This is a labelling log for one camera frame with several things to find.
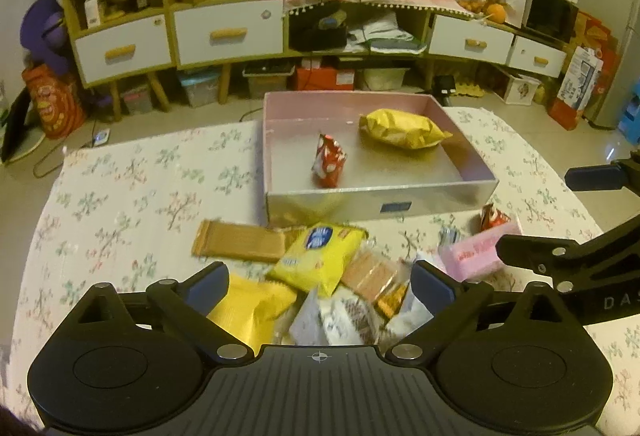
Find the white snack bag black text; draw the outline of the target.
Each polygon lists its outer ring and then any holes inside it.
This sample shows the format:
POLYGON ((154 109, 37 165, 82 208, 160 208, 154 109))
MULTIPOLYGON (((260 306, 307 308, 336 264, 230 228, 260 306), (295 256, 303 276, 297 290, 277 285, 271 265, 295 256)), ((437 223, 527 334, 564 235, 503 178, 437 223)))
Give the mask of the white snack bag black text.
POLYGON ((286 343, 304 346, 376 346, 381 352, 433 319, 411 290, 398 314, 384 320, 374 307, 347 289, 320 299, 313 289, 293 317, 286 343))

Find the pink snack packet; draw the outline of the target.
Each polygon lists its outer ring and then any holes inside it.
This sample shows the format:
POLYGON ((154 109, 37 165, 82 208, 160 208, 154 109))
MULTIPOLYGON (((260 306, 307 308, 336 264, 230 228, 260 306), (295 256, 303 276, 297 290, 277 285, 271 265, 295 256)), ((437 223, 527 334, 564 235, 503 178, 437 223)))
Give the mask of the pink snack packet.
POLYGON ((505 235, 522 233, 518 221, 501 224, 452 245, 438 248, 438 255, 449 277, 462 281, 477 281, 504 267, 497 254, 497 243, 505 235))

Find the ribbed yellow snack bag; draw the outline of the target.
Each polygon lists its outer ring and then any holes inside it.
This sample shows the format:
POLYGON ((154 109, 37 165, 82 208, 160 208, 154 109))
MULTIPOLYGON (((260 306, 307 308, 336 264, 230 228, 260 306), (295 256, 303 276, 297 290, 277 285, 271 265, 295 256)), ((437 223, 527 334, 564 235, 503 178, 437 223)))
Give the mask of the ribbed yellow snack bag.
POLYGON ((277 281, 253 281, 231 274, 226 296, 207 315, 219 328, 250 346, 255 355, 272 343, 278 318, 297 293, 277 281))

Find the yellow biscuit packet blue logo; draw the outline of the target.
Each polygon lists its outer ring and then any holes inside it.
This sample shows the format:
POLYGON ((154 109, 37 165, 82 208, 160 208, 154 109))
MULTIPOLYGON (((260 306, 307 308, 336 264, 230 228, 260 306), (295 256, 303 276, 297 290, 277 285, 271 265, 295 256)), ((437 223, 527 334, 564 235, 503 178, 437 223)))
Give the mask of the yellow biscuit packet blue logo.
POLYGON ((367 230, 359 227, 314 224, 295 239, 271 268, 268 277, 300 291, 317 290, 319 297, 328 299, 368 237, 367 230))

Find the clear cracker packet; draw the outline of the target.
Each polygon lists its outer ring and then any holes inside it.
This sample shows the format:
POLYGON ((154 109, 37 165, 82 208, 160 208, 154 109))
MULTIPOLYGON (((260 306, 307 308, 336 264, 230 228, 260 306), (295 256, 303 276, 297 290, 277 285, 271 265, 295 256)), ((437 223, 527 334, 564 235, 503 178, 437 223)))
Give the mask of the clear cracker packet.
POLYGON ((399 313, 408 290, 410 268, 371 247, 360 248, 347 264, 341 284, 371 304, 384 318, 399 313))

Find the floral tablecloth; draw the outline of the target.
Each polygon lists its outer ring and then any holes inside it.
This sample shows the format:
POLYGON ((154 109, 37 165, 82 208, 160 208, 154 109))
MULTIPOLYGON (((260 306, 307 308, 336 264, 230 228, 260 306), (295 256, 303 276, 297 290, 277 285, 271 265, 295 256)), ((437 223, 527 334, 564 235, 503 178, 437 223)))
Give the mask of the floral tablecloth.
MULTIPOLYGON (((449 115, 498 178, 492 202, 529 236, 585 242, 601 234, 578 196, 535 148, 488 110, 449 115)), ((32 360, 81 295, 100 281, 141 291, 191 276, 201 222, 259 225, 262 126, 213 125, 70 153, 30 243, 1 400, 31 423, 32 360)))

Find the black microwave oven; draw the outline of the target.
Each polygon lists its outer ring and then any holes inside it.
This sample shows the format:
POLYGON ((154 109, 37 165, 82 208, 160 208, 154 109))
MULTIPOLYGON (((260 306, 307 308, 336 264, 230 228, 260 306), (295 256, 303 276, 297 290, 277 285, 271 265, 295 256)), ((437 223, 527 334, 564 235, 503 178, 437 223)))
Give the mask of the black microwave oven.
POLYGON ((570 0, 504 0, 506 23, 538 37, 567 43, 578 7, 570 0))

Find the blue plastic stool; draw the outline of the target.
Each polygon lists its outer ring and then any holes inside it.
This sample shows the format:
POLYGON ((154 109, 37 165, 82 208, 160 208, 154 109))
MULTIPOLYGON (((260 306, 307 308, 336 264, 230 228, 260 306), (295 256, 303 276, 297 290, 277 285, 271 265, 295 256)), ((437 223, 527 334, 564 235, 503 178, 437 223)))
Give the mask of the blue plastic stool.
POLYGON ((618 123, 618 130, 630 144, 638 146, 640 143, 640 82, 632 87, 630 100, 624 109, 618 123))

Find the red storage box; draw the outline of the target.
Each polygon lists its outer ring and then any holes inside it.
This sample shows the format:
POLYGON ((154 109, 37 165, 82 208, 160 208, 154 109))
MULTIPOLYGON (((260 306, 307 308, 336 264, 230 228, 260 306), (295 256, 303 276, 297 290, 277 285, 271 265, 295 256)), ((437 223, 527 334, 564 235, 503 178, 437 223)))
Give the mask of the red storage box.
POLYGON ((303 58, 291 82, 294 91, 352 91, 354 87, 354 69, 324 66, 320 58, 303 58))

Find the brown wafer packet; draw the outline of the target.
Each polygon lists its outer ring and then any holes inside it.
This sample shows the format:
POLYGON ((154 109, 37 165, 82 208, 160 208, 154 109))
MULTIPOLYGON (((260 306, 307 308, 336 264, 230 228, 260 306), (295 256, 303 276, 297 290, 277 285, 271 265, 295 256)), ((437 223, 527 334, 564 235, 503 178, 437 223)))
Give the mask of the brown wafer packet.
POLYGON ((204 219, 193 241, 193 256, 277 263, 305 227, 271 229, 204 219))

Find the crumpled yellow snack bag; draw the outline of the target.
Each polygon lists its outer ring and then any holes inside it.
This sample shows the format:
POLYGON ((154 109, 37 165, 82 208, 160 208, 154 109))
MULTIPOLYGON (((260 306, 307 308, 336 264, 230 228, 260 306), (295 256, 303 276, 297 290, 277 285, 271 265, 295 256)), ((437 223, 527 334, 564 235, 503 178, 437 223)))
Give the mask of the crumpled yellow snack bag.
POLYGON ((424 115, 387 108, 362 115, 359 129, 375 141, 406 150, 432 148, 452 136, 424 115))

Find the pink cardboard box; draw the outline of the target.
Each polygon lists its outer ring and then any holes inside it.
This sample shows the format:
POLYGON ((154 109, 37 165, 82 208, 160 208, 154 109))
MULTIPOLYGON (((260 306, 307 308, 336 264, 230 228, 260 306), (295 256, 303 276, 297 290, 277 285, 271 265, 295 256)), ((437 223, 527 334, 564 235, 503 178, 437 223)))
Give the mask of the pink cardboard box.
POLYGON ((480 153, 454 123, 452 108, 430 95, 399 92, 272 92, 262 108, 262 166, 267 219, 273 227, 353 223, 477 211, 498 185, 480 153), (371 111, 398 109, 430 118, 449 138, 409 151, 373 141, 359 129, 371 111), (334 188, 314 181, 321 135, 346 153, 334 188))

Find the small red snack packet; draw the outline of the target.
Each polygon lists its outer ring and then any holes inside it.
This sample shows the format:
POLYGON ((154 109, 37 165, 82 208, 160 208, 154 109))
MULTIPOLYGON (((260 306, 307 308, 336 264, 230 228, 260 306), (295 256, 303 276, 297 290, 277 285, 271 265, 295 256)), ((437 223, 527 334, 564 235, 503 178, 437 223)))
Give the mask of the small red snack packet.
POLYGON ((346 162, 346 153, 331 135, 320 134, 311 172, 322 188, 336 188, 346 162))

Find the purple plush toy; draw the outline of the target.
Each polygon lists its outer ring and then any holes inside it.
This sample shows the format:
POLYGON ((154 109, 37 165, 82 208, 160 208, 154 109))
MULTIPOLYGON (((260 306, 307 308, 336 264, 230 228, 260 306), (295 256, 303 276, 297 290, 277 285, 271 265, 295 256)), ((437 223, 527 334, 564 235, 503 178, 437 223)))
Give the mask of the purple plush toy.
POLYGON ((62 76, 68 58, 62 53, 68 40, 64 12, 58 0, 37 0, 27 10, 20 30, 20 42, 36 64, 47 65, 62 76))

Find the wooden cabinet white drawers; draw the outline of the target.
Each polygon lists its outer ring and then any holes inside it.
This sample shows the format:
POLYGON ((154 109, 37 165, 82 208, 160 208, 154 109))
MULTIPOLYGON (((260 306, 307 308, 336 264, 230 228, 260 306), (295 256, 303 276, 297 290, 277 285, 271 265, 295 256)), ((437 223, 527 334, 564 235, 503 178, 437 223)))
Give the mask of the wooden cabinet white drawers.
POLYGON ((85 0, 62 0, 79 77, 87 89, 142 76, 160 102, 166 92, 160 71, 218 66, 262 59, 346 57, 475 60, 526 74, 557 77, 565 62, 560 45, 490 22, 455 0, 160 0, 91 25, 85 0), (297 23, 342 4, 356 25, 394 14, 415 48, 386 48, 378 40, 329 48, 297 23))

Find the orange patterned bag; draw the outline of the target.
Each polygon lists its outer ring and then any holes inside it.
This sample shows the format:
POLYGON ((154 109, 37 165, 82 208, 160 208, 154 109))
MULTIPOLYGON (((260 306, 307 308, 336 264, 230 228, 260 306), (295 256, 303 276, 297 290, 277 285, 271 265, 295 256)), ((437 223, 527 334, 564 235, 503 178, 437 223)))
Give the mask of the orange patterned bag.
POLYGON ((25 68, 22 78, 48 138, 66 137, 84 124, 87 114, 79 98, 76 74, 59 76, 41 64, 25 68))

